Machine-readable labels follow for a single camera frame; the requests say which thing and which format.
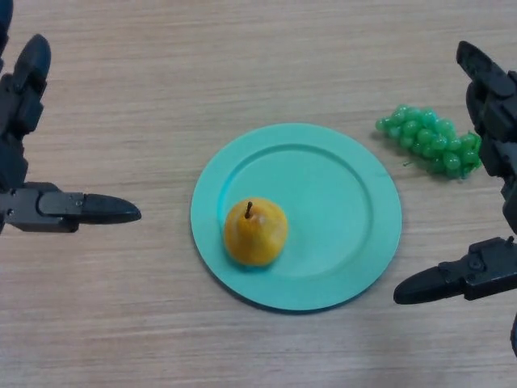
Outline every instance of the green grapes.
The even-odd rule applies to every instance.
[[[402,126],[402,133],[407,137],[414,137],[420,130],[420,125],[416,120],[406,121]]]
[[[422,144],[429,144],[433,141],[434,134],[430,129],[420,129],[417,133],[417,139]]]
[[[481,138],[475,133],[458,137],[454,123],[431,108],[401,104],[377,120],[375,127],[409,154],[422,158],[432,174],[465,178],[482,165]]]
[[[401,140],[399,141],[399,144],[402,148],[408,150],[413,145],[413,142],[414,140],[412,137],[402,136]]]
[[[398,139],[402,134],[402,128],[401,127],[391,127],[388,128],[388,136],[392,139]]]

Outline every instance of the plastic fruit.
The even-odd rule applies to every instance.
[[[482,166],[481,138],[475,133],[458,136],[454,123],[439,117],[431,108],[399,105],[391,116],[381,117],[376,128],[408,154],[423,159],[433,174],[466,178]]]
[[[225,248],[243,265],[271,264],[284,249],[287,236],[288,220],[284,211],[264,198],[238,202],[225,220]]]

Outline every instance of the yellow pear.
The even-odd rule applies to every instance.
[[[225,220],[226,250],[243,265],[262,267],[272,263],[284,249],[287,236],[284,211],[265,198],[238,202]]]

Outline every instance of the pear stem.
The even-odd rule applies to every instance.
[[[253,206],[253,204],[251,202],[248,202],[248,208],[246,209],[246,213],[244,214],[245,219],[248,219],[251,217],[251,214],[250,214],[251,206]]]

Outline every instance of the toy pear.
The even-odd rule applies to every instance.
[[[288,220],[284,211],[265,198],[238,202],[225,220],[225,248],[242,265],[271,264],[284,249],[287,236]]]

